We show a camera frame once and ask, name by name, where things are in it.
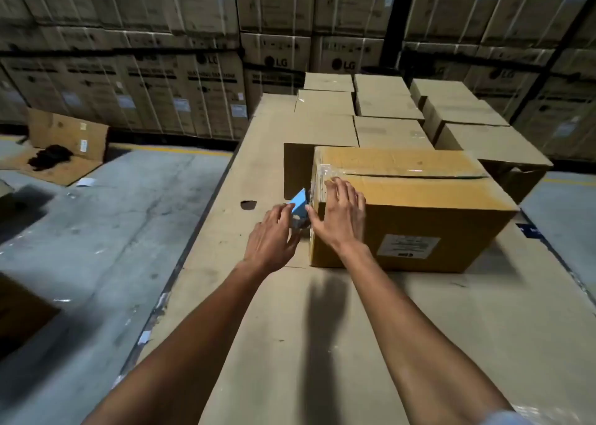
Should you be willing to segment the black cloth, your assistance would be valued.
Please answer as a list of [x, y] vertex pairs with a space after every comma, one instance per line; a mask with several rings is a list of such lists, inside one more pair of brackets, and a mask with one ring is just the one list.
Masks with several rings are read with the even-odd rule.
[[27, 164], [35, 172], [41, 172], [70, 161], [72, 156], [73, 152], [70, 149], [59, 144], [52, 144], [39, 150], [34, 157], [28, 159]]

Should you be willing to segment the white sleeve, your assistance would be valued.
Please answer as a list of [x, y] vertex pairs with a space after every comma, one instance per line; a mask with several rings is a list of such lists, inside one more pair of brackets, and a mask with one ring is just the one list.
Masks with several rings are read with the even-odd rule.
[[478, 425], [535, 425], [528, 418], [512, 410], [494, 411], [488, 414]]

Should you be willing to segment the person's left forearm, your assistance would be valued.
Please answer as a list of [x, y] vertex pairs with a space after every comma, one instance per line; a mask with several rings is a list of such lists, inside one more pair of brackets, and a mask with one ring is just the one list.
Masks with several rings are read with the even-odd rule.
[[197, 425], [248, 306], [284, 265], [263, 255], [239, 262], [81, 425]]

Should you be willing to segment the blue sticker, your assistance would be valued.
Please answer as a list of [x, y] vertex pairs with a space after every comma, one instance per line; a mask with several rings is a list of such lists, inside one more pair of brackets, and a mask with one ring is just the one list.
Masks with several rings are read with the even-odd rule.
[[516, 223], [517, 227], [520, 231], [525, 235], [528, 239], [536, 239], [540, 241], [546, 241], [543, 234], [540, 230], [533, 224], [526, 224], [526, 223]]

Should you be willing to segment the blue tape dispenser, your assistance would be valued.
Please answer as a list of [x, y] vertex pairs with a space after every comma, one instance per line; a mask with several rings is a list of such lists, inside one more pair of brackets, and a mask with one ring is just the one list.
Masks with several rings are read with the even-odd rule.
[[309, 193], [306, 188], [302, 188], [291, 200], [293, 208], [290, 214], [291, 231], [302, 230], [310, 226], [310, 218], [306, 210], [309, 205]]

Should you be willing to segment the wall of stacked printed cartons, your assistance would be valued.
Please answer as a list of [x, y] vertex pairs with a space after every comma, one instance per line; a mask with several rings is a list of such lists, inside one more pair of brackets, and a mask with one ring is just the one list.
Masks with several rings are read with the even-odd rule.
[[596, 161], [596, 0], [0, 0], [0, 123], [238, 141], [307, 72], [461, 81], [547, 157]]

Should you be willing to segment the flattened cardboard piece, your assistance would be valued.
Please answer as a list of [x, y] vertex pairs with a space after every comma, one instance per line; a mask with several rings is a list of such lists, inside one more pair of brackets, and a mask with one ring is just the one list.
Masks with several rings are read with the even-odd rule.
[[[28, 108], [30, 147], [0, 160], [0, 171], [16, 171], [28, 177], [67, 187], [104, 164], [108, 126], [62, 114]], [[59, 144], [73, 152], [70, 161], [35, 172], [28, 164], [39, 150]]]

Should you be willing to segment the taped carton with white label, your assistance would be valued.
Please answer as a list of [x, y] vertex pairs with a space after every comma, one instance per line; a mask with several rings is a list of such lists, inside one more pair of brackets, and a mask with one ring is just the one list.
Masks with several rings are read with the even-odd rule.
[[519, 210], [467, 151], [317, 146], [310, 203], [321, 218], [333, 177], [365, 196], [363, 241], [389, 271], [462, 273]]

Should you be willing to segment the brown cardboard piece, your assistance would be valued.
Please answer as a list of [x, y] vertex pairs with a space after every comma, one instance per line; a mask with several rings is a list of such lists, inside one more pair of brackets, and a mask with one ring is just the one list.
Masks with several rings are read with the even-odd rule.
[[17, 351], [60, 309], [0, 272], [0, 361]]

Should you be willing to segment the large flat cardboard sheet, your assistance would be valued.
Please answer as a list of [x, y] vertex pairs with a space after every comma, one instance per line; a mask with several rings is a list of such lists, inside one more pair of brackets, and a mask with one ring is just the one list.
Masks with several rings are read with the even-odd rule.
[[[283, 201], [293, 96], [265, 95], [170, 289], [143, 359], [220, 285]], [[596, 308], [518, 214], [463, 274], [392, 279], [538, 425], [596, 425]], [[200, 425], [409, 425], [357, 291], [308, 239], [259, 288]]]

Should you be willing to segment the person's right hand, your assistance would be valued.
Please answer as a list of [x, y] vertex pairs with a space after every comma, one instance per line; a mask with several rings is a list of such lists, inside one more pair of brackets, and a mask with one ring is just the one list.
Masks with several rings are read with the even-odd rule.
[[338, 256], [347, 254], [348, 250], [363, 242], [365, 227], [358, 226], [358, 199], [365, 196], [354, 188], [354, 208], [344, 209], [338, 203], [338, 177], [325, 181], [327, 201], [324, 221], [326, 236], [320, 237]]

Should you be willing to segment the person's right forearm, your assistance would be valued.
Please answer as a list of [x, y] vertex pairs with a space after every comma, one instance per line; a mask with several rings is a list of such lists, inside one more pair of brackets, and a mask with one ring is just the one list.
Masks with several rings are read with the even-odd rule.
[[490, 378], [451, 342], [358, 243], [340, 256], [411, 425], [478, 425], [512, 410]]

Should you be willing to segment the person's left hand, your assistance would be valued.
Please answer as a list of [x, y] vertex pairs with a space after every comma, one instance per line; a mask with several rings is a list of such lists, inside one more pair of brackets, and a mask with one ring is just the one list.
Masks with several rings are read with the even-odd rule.
[[243, 261], [262, 277], [280, 270], [294, 256], [285, 253], [292, 208], [291, 203], [276, 204], [249, 235]]

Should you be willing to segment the group of plain cardboard boxes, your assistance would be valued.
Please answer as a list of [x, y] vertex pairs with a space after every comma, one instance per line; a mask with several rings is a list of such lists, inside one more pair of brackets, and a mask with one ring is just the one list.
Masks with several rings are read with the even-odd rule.
[[463, 150], [520, 204], [553, 163], [458, 81], [308, 72], [292, 114], [279, 118], [284, 198], [308, 189], [319, 145]]

